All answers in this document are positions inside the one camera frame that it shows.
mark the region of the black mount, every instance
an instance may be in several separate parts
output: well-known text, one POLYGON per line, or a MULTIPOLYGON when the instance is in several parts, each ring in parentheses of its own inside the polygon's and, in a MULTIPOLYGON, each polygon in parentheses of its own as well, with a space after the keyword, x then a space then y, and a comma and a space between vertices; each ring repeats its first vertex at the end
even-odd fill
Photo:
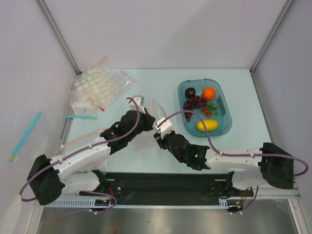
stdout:
MULTIPOLYGON (((263 143, 260 150, 264 154, 291 156, 273 143, 263 143)), ((268 184, 279 189, 293 189, 293 160, 282 157, 262 157, 259 166, 268 184)))

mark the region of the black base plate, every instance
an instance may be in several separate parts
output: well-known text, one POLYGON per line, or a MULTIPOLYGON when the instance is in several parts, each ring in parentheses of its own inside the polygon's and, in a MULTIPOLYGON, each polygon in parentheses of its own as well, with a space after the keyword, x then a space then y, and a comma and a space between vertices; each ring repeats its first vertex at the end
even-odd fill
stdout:
MULTIPOLYGON (((107 173, 105 176, 109 182, 112 179, 122 182, 122 196, 116 197, 119 205, 198 206, 219 205, 209 186, 215 180, 224 180, 218 182, 218 189, 221 188, 227 175, 107 173)), ((241 191, 231 193, 241 196, 241 191)))

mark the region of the plastic packaging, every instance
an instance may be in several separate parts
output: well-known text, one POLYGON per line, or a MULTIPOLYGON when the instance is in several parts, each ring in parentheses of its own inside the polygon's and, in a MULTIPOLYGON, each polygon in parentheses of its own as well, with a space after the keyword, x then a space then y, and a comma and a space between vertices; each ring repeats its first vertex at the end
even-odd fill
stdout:
POLYGON ((123 70, 111 70, 104 57, 93 68, 79 75, 72 86, 70 105, 76 115, 90 115, 136 84, 137 80, 123 70))
MULTIPOLYGON (((165 110, 156 100, 146 98, 143 105, 147 109, 148 113, 156 118, 156 121, 163 117, 167 117, 165 110)), ((129 143, 129 146, 137 153, 149 150, 154 145, 157 145, 157 142, 151 132, 142 132, 129 143)))
MULTIPOLYGON (((182 82, 178 87, 181 110, 183 110, 184 102, 187 100, 185 90, 191 87, 195 88, 196 95, 199 96, 202 94, 202 90, 206 87, 212 87, 215 90, 215 97, 212 101, 209 101, 208 104, 213 103, 215 106, 218 106, 218 115, 213 114, 211 117, 207 117, 204 113, 202 113, 201 109, 193 109, 192 111, 199 114, 203 119, 213 119, 218 122, 218 127, 213 131, 209 131, 210 137, 217 137, 226 134, 232 127, 232 118, 221 86, 212 79, 186 80, 182 82)), ((207 137, 205 132, 199 131, 196 127, 198 118, 191 117, 191 121, 189 122, 186 121, 184 115, 182 115, 182 118, 184 127, 191 135, 195 137, 207 137)))
POLYGON ((47 157, 52 157, 59 154, 61 139, 57 137, 58 135, 58 132, 49 127, 48 121, 42 113, 11 164, 29 173, 38 156, 45 154, 47 157))

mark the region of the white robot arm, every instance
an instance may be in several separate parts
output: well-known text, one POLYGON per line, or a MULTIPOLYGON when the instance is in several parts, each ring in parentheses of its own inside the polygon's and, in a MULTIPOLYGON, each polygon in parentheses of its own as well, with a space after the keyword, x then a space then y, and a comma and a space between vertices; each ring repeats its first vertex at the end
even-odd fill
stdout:
POLYGON ((107 189, 108 181, 104 174, 98 170, 84 174, 73 174, 79 168, 98 159, 104 159, 109 155, 125 148, 137 134, 142 131, 155 129, 154 137, 160 148, 168 150, 181 163, 195 169, 215 169, 215 168, 238 168, 242 171, 228 173, 228 184, 230 187, 238 190, 245 190, 251 186, 269 183, 278 188, 289 189, 293 186, 293 161, 289 159, 286 162, 271 161, 265 162, 262 157, 253 157, 253 154, 267 151, 270 153, 286 153, 271 143, 263 146, 261 149, 249 151, 230 152, 232 154, 248 153, 248 157, 227 157, 215 152, 208 146, 199 146, 190 144, 184 136, 175 134, 172 123, 167 120, 160 127, 159 124, 164 120, 160 119, 154 125, 155 118, 150 116, 143 107, 144 97, 134 96, 134 103, 130 102, 130 111, 128 111, 119 122, 114 123, 109 129, 105 130, 100 136, 96 137, 89 144, 86 144, 72 152, 54 156, 48 159, 45 155, 39 156, 29 173, 27 180, 38 174, 43 167, 53 164, 45 172, 37 175, 30 186, 39 201, 40 205, 46 205, 59 196, 73 194, 81 191, 103 192, 107 189), (139 122, 137 127, 130 132, 137 120, 139 109, 139 122), (274 172, 285 172, 276 175, 274 172))

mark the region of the metal frame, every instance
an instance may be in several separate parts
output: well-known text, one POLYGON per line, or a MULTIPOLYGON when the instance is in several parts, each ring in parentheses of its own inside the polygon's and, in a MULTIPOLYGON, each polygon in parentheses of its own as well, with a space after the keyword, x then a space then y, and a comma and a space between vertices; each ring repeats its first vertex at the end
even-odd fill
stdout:
POLYGON ((45 3, 44 0, 35 0, 35 1, 38 4, 38 7, 41 10, 44 18, 46 19, 46 21, 48 23, 48 25, 50 26, 50 28, 51 28, 56 40, 58 41, 62 51, 64 52, 65 56, 67 57, 70 65, 73 67, 76 75, 81 74, 81 71, 78 68, 78 65, 75 61, 75 58, 72 55, 62 33, 60 32, 57 23, 55 22, 54 18, 52 17, 52 14, 51 14, 47 4, 45 3))
POLYGON ((291 9, 294 2, 295 2, 295 0, 287 0, 286 3, 284 4, 284 6, 283 6, 281 12, 279 13, 271 31, 269 32, 268 37, 266 38, 263 46, 261 47, 259 54, 257 55, 255 61, 253 62, 253 65, 252 65, 251 70, 250 70, 251 74, 253 74, 255 72, 255 70, 257 69, 258 64, 260 63, 261 59, 263 58, 265 52, 268 50, 272 40, 274 39, 278 29, 280 28, 280 26, 284 22, 285 17, 288 14, 288 12, 291 9))
MULTIPOLYGON (((48 25, 50 26, 53 34, 56 37, 56 40, 58 41, 60 47, 62 48, 62 50, 63 50, 65 56, 67 57, 70 65, 73 67, 75 73, 77 75, 81 74, 81 71, 80 71, 80 69, 79 69, 79 67, 75 61, 75 58, 72 55, 64 37, 62 36, 62 33, 60 32, 60 30, 59 30, 59 28, 55 22, 55 20, 53 19, 52 14, 51 14, 47 4, 45 3, 44 0, 35 0, 35 1, 38 4, 40 10, 42 11, 43 16, 47 20, 48 25)), ((257 55, 253 65, 251 67, 252 76, 253 76, 255 70, 257 69, 258 64, 260 63, 261 59, 263 58, 264 54, 268 50, 268 48, 269 48, 272 40, 274 39, 278 29, 280 28, 283 21, 285 20, 285 17, 288 14, 290 8, 293 6, 294 2, 295 2, 294 0, 287 0, 285 2, 279 16, 277 17, 268 37, 266 38, 259 54, 257 55)), ((265 119, 266 124, 267 124, 268 132, 270 134, 270 138, 271 138, 272 142, 274 142, 274 140, 273 140, 274 137, 273 137, 273 133, 271 131, 270 123, 268 122, 268 119, 266 118, 265 112, 263 110, 263 107, 261 104, 262 98, 261 98, 261 95, 259 93, 259 89, 257 87, 257 84, 256 84, 254 78, 253 78, 253 82, 254 82, 254 86, 255 86, 255 89, 256 89, 256 92, 258 95, 260 106, 261 106, 261 109, 262 109, 262 112, 264 115, 264 119, 265 119)), ((62 139, 63 143, 66 142, 66 140, 68 138, 69 131, 71 128, 71 123, 72 123, 72 121, 67 120, 64 124, 63 131, 61 134, 61 139, 62 139)), ((307 219, 307 215, 304 211, 302 200, 300 199, 300 194, 299 194, 299 191, 298 191, 298 188, 296 187, 296 185, 295 185, 295 188, 293 190, 290 190, 287 193, 285 193, 285 191, 283 191, 281 193, 281 191, 279 189, 276 189, 276 188, 260 187, 258 198, 259 199, 288 199, 299 234, 312 233, 312 229, 311 229, 310 223, 307 219)), ((36 232, 38 225, 39 225, 39 220, 40 220, 40 216, 42 214, 42 210, 43 210, 43 207, 40 206, 36 202, 27 233, 35 233, 36 232)))

